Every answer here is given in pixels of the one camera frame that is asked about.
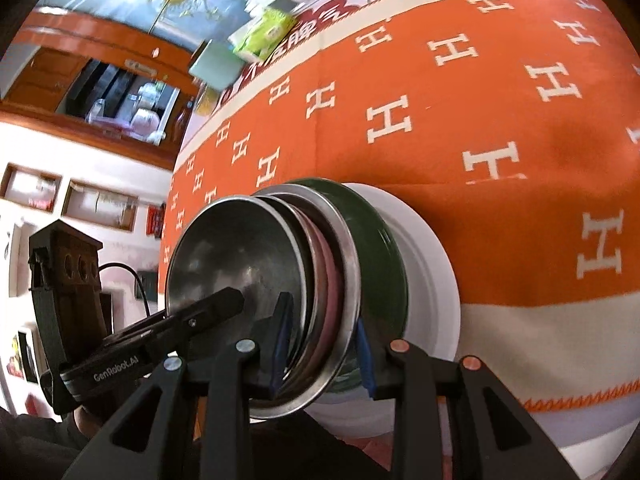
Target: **wall shelf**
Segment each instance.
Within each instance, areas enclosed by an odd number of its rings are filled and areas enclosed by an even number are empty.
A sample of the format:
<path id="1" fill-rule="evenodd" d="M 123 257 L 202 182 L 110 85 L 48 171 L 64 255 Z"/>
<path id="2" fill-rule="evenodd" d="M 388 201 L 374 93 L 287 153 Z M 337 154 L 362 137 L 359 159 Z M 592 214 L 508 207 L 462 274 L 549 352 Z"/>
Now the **wall shelf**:
<path id="1" fill-rule="evenodd" d="M 8 164 L 0 182 L 0 197 L 51 213 L 61 181 L 59 175 Z"/>
<path id="2" fill-rule="evenodd" d="M 132 232 L 137 203 L 138 197 L 72 180 L 62 216 Z"/>

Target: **green bowl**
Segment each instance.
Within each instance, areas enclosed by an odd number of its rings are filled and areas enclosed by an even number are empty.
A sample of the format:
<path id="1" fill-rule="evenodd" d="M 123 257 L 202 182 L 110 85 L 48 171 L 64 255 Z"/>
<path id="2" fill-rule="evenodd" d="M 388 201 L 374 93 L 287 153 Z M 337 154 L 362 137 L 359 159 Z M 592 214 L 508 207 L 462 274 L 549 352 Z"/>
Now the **green bowl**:
<path id="1" fill-rule="evenodd" d="M 358 193 L 333 180 L 304 178 L 292 184 L 316 190 L 340 211 L 358 251 L 362 276 L 361 312 L 366 311 L 376 321 L 383 337 L 402 337 L 409 300 L 406 273 L 398 246 L 385 221 Z M 352 347 L 327 391 L 344 392 L 360 384 L 362 378 Z"/>

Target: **wooden door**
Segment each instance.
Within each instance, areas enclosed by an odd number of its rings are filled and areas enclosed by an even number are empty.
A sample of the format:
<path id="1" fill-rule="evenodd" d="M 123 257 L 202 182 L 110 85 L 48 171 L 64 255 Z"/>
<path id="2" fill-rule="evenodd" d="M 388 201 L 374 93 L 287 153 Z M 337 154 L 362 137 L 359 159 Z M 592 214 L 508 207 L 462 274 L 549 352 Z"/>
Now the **wooden door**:
<path id="1" fill-rule="evenodd" d="M 55 112 L 87 62 L 87 58 L 77 54 L 41 47 L 17 77 L 5 99 Z"/>

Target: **orange tablecloth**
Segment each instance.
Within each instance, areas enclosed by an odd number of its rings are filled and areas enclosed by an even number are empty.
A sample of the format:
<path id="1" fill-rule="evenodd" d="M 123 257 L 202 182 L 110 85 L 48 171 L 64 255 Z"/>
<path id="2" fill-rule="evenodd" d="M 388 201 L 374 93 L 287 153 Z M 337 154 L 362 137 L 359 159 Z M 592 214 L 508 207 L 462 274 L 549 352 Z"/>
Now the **orange tablecloth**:
<path id="1" fill-rule="evenodd" d="M 638 390 L 640 59 L 616 20 L 601 0 L 368 1 L 298 28 L 180 154 L 161 283 L 216 197 L 363 182 L 434 229 L 459 354 L 530 410 Z"/>

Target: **green tissue package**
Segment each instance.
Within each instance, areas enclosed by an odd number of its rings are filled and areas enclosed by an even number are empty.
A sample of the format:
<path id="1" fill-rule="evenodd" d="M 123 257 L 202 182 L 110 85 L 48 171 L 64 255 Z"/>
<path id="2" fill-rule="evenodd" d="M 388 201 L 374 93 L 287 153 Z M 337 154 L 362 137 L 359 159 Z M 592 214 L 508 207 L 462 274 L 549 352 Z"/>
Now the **green tissue package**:
<path id="1" fill-rule="evenodd" d="M 295 24 L 295 16 L 267 7 L 229 37 L 234 54 L 250 63 L 266 61 Z"/>

